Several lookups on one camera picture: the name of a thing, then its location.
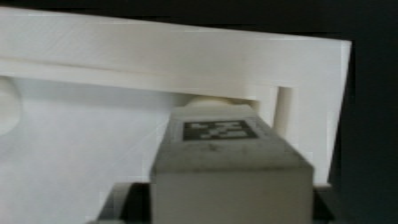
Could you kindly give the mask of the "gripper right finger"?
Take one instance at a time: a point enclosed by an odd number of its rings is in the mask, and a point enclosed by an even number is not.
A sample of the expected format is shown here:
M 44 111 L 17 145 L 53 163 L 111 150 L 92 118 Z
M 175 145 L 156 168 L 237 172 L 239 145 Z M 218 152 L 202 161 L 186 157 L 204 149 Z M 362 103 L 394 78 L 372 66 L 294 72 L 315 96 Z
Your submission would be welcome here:
M 337 197 L 330 186 L 312 190 L 312 224 L 339 223 Z

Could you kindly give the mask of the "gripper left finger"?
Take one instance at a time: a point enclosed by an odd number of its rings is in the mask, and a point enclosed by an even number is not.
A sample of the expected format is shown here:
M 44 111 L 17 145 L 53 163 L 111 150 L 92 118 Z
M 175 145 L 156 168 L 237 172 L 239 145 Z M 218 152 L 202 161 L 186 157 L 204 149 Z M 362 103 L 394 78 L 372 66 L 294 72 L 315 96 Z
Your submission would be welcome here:
M 148 224 L 148 184 L 116 183 L 97 218 L 86 224 Z

